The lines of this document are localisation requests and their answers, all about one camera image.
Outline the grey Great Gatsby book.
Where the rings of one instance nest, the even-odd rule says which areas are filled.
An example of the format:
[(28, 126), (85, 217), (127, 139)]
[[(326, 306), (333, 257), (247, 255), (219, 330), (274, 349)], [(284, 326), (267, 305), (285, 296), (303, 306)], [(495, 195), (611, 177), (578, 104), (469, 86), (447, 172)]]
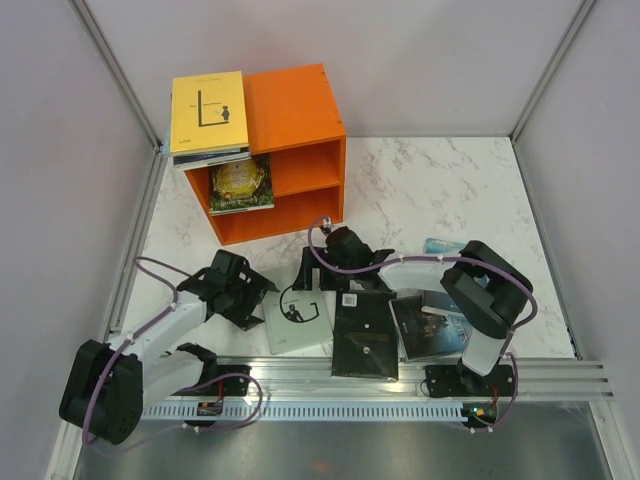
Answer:
[(324, 294), (319, 291), (297, 291), (294, 266), (264, 272), (276, 291), (262, 300), (270, 352), (274, 355), (318, 346), (333, 339), (331, 319)]

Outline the black book with gold lines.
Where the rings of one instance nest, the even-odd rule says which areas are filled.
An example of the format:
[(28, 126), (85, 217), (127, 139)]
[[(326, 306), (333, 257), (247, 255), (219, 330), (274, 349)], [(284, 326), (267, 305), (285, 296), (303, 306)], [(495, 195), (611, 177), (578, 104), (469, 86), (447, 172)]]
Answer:
[(331, 375), (397, 381), (398, 334), (392, 292), (338, 292)]

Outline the teal blue ocean book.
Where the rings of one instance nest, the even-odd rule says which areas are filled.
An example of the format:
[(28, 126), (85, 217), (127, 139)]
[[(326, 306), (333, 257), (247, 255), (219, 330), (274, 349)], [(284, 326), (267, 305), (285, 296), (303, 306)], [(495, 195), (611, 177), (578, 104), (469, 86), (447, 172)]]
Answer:
[(465, 243), (429, 237), (424, 246), (425, 254), (456, 254), (466, 246)]

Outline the green Alice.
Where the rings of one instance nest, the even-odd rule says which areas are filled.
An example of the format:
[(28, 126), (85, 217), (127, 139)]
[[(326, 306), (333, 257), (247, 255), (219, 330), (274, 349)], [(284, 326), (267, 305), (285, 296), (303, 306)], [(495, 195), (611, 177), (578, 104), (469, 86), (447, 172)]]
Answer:
[(209, 168), (209, 173), (211, 216), (275, 206), (268, 154), (215, 165)]

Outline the dark blue Robinson Crusoe book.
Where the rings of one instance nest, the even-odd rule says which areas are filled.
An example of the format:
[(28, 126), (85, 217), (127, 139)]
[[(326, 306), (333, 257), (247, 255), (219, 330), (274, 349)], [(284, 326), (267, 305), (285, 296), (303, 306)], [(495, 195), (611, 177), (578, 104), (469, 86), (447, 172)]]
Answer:
[(248, 148), (232, 149), (219, 152), (207, 152), (193, 155), (173, 156), (173, 166), (181, 171), (206, 168), (213, 165), (246, 160), (251, 157)]

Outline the light blue paperback book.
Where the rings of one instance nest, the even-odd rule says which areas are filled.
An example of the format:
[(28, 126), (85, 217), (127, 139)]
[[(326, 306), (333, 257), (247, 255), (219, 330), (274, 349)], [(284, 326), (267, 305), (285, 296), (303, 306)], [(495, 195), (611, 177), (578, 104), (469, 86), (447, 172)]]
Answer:
[(162, 155), (165, 157), (170, 155), (170, 139), (171, 139), (171, 128), (168, 127), (166, 130), (166, 134), (164, 136), (164, 140), (162, 142)]

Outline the yellow Little Prince book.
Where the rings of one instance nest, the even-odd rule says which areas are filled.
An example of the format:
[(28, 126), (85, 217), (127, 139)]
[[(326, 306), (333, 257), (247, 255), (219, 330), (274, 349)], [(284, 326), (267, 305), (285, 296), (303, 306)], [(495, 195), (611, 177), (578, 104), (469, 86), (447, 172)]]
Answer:
[(248, 146), (241, 72), (177, 77), (173, 80), (171, 155), (195, 155)]

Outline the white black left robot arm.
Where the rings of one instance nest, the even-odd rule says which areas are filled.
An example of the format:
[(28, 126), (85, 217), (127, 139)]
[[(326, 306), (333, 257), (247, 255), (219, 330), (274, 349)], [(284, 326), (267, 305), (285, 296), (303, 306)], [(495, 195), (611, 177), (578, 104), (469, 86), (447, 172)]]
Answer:
[(226, 250), (179, 284), (154, 272), (148, 275), (169, 289), (167, 305), (106, 341), (86, 341), (76, 352), (59, 416), (80, 428), (86, 446), (99, 440), (123, 443), (146, 409), (174, 395), (213, 397), (184, 425), (215, 429), (226, 397), (261, 389), (249, 367), (221, 366), (213, 351), (182, 339), (214, 316), (242, 330), (261, 324), (254, 311), (276, 285), (245, 257)]

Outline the dark night scene book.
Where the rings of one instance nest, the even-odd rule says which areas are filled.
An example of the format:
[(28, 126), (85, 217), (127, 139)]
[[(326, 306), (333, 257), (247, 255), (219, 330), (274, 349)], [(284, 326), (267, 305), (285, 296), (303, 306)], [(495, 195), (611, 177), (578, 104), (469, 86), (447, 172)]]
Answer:
[(390, 300), (389, 307), (407, 362), (459, 354), (469, 344), (473, 328), (459, 313), (423, 306), (420, 296)]

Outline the orange wooden shelf box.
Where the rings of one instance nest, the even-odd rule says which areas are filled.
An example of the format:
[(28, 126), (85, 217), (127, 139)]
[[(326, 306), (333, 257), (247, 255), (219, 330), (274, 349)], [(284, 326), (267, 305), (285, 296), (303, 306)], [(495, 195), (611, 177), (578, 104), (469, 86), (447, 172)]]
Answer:
[(231, 245), (305, 230), (344, 214), (346, 130), (321, 64), (243, 77), (249, 146), (270, 160), (275, 206), (208, 215)]

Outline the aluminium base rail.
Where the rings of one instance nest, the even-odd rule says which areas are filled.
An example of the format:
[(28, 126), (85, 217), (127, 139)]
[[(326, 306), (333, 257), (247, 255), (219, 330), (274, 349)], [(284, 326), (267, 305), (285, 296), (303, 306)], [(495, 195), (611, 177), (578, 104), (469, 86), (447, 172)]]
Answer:
[[(263, 390), (278, 399), (410, 400), (423, 395), (425, 368), (455, 365), (455, 357), (401, 363), (396, 381), (334, 377), (329, 357), (221, 356), (219, 364), (241, 364)], [(520, 401), (611, 401), (612, 386), (603, 365), (575, 359), (519, 359)]]

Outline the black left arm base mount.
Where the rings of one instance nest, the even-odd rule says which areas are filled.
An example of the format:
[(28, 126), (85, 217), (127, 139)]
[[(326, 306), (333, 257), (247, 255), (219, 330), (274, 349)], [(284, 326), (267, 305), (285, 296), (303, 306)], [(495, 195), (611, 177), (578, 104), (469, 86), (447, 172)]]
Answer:
[[(249, 388), (249, 380), (245, 377), (238, 377), (238, 374), (249, 375), (250, 373), (251, 367), (248, 365), (231, 364), (209, 366), (203, 370), (200, 378), (194, 385), (179, 390), (176, 392), (176, 395), (208, 396), (214, 397), (215, 399), (226, 398), (227, 396), (244, 397)], [(225, 378), (196, 389), (196, 386), (220, 376), (225, 376)]]

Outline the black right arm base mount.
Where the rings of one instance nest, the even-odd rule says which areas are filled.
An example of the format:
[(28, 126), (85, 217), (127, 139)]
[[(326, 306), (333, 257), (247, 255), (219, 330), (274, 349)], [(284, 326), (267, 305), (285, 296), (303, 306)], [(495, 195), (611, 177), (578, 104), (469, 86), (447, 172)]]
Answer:
[(514, 370), (509, 365), (496, 365), (487, 376), (473, 373), (461, 363), (428, 365), (425, 380), (428, 395), (433, 398), (508, 397), (515, 388)]

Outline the aluminium left frame post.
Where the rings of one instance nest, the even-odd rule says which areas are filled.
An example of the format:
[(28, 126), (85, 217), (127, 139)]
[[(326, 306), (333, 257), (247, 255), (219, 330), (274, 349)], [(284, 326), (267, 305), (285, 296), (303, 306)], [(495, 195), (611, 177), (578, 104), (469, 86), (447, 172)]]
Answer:
[(106, 35), (91, 10), (89, 3), (85, 0), (69, 0), (68, 4), (78, 18), (85, 33), (88, 35), (109, 75), (115, 82), (117, 89), (136, 118), (136, 121), (141, 127), (145, 137), (152, 145), (152, 148), (158, 152), (160, 150), (161, 140), (156, 134), (147, 114), (144, 112), (138, 96), (127, 79), (120, 62), (118, 61)]

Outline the aluminium right frame post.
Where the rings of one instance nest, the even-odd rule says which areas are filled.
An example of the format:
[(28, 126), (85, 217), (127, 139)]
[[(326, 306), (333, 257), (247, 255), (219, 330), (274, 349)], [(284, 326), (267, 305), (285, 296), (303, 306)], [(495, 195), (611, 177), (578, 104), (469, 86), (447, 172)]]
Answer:
[(538, 103), (549, 88), (549, 85), (556, 76), (565, 58), (577, 41), (579, 34), (590, 19), (593, 10), (598, 6), (598, 4), (598, 0), (581, 0), (578, 3), (578, 7), (572, 14), (569, 23), (547, 61), (540, 77), (536, 81), (531, 94), (525, 102), (524, 107), (511, 130), (509, 138), (512, 145), (515, 145), (522, 136)]

